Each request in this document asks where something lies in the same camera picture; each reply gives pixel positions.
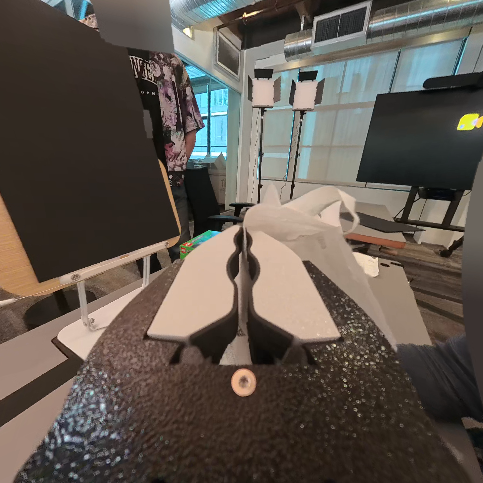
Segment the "studio light panel on stand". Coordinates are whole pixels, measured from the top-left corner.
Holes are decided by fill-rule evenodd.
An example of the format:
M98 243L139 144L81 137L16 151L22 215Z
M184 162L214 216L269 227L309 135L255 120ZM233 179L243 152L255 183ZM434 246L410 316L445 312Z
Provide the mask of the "studio light panel on stand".
M261 200L263 137L265 113L281 99L281 78L273 78L274 69L254 69L254 78L248 76L247 99L253 108L259 110L258 160L257 160L257 202Z
M292 111L294 113L299 113L299 122L297 127L297 142L293 161L292 181L290 185L290 200L293 199L295 189L303 120L307 112L313 111L315 107L322 102L325 80L322 79L317 81L317 74L317 70L300 71L298 80L293 81L291 86L289 104L292 106Z

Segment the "low table with wooden edge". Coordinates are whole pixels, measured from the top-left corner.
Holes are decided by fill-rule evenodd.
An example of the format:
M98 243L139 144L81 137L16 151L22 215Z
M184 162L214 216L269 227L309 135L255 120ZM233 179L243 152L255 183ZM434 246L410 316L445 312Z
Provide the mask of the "low table with wooden edge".
M355 210L358 213L394 222L389 210L382 204L356 202ZM407 240L403 235L402 229L398 229L399 232L385 233L359 224L353 232L346 233L344 237L347 241L351 242L354 241L400 250L406 247Z

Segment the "wall vent grille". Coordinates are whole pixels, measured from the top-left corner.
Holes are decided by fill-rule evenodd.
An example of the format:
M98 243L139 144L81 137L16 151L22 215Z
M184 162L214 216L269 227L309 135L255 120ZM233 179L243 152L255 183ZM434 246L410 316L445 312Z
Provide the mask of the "wall vent grille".
M240 77L240 49L238 49L219 29L215 30L215 64L239 80Z

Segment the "white printed paper bag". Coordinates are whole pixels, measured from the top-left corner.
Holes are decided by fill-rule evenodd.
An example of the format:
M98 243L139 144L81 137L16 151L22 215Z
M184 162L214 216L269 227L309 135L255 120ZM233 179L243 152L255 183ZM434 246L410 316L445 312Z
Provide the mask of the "white printed paper bag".
M245 214L251 236L262 232L313 263L372 319L396 348L382 308L344 237L359 225L355 199L334 186L323 186L282 204L270 184L260 203Z

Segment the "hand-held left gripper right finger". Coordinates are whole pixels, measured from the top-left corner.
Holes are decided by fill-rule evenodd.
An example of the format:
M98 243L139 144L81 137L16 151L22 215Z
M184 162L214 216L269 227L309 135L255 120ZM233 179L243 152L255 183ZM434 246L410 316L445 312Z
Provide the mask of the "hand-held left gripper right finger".
M272 364L293 346L339 340L341 334L300 257L261 231L245 230L245 235L252 362Z

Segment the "white cardboard box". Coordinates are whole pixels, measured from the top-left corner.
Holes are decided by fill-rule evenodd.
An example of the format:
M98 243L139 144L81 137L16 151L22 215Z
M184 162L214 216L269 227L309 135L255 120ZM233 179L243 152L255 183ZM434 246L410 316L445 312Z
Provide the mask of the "white cardboard box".
M217 202L222 206L226 204L226 158L224 154L221 152L218 155L206 156L202 160L203 166L208 168Z

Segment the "white tablet stand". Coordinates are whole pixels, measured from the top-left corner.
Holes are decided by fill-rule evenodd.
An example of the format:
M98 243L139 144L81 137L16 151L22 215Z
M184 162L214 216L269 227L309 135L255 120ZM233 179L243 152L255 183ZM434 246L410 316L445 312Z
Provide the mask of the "white tablet stand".
M164 240L158 244L129 252L125 255L106 260L60 277L59 281L63 284L68 281L76 283L78 299L80 302L80 319L62 329L57 335L58 341L81 359L85 360L107 326L118 316L126 305L128 305L145 287L148 286L150 282L150 256L155 252L175 245L178 239L178 237L175 237L169 240ZM86 281L110 269L120 267L138 259L142 259L143 261L142 285L126 295L108 303L104 307L95 310L93 316L90 316L87 302Z

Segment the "black video bar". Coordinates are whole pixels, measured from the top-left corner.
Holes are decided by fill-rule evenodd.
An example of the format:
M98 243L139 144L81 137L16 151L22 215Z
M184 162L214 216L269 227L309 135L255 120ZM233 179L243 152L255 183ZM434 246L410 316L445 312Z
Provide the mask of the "black video bar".
M423 89L475 88L482 89L482 72L432 77L423 82Z

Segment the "black mat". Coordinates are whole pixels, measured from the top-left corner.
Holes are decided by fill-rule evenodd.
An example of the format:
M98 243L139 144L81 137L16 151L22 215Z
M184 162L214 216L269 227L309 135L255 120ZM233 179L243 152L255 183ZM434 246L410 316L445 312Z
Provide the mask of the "black mat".
M423 228L411 226L404 223L395 222L393 220L382 219L373 215L357 213L359 216L359 224L372 230L383 233L406 233L406 232L423 232Z

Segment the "black office chair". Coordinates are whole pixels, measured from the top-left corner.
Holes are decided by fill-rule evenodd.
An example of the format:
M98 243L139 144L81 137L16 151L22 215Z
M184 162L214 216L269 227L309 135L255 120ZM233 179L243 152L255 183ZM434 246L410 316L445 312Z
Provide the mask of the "black office chair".
M221 232L223 225L231 222L233 225L243 222L240 213L243 208L254 206L248 202L234 202L233 215L221 215L213 186L210 181L208 168L187 169L184 175L184 186L191 206L196 237L207 231Z

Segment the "large black display screen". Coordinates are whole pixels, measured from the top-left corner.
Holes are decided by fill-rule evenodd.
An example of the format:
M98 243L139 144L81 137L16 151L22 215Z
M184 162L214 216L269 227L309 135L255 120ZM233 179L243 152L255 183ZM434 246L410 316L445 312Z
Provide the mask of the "large black display screen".
M482 89L379 94L356 180L472 190L482 158Z

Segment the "green toy box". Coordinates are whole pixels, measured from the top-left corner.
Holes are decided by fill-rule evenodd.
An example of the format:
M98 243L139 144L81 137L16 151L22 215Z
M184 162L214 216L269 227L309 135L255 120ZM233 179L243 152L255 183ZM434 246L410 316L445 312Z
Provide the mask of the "green toy box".
M180 259L185 259L186 256L190 254L195 248L202 245L204 242L214 238L214 236L218 235L219 233L219 231L208 230L181 244L179 247Z

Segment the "grey desk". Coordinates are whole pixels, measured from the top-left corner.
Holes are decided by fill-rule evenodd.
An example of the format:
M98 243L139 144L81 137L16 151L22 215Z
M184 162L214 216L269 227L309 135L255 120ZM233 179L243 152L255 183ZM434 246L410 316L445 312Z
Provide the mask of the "grey desk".
M370 284L396 342L431 343L403 268L387 260L380 261L379 265L380 274ZM1 344L1 399L65 360L51 340L79 318L77 309ZM1 482L14 480L43 439L59 414L74 378L1 426Z

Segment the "large window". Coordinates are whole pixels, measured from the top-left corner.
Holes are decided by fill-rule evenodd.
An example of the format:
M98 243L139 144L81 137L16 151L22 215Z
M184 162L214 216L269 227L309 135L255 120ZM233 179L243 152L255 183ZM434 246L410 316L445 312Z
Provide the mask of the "large window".
M303 120L297 182L355 184L378 94L417 91L429 77L480 70L482 33L449 42L382 51L277 72L281 101L265 115L262 177L292 179L299 135L299 115L288 96L302 71L315 70L325 80L321 104Z

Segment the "black round pedestal base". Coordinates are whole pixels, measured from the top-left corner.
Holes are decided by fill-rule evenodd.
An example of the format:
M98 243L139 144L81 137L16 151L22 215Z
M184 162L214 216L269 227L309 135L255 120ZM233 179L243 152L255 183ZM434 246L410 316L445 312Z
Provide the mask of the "black round pedestal base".
M27 330L33 330L80 308L77 290L58 290L34 303L24 315Z

